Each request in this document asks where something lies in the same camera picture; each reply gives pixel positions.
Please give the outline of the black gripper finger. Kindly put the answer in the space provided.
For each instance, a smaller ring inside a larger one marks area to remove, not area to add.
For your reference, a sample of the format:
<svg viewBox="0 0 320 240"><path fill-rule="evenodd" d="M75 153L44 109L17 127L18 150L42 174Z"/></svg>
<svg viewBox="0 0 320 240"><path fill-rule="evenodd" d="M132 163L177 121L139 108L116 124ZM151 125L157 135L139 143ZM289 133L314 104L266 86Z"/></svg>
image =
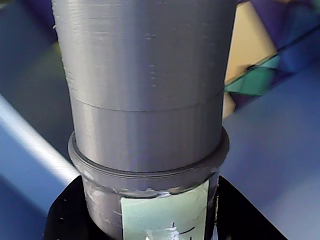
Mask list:
<svg viewBox="0 0 320 240"><path fill-rule="evenodd" d="M109 240L91 219L82 177L76 177L49 208L43 238L45 240Z"/></svg>
<svg viewBox="0 0 320 240"><path fill-rule="evenodd" d="M226 178L219 176L219 240L285 240L286 237Z"/></svg>

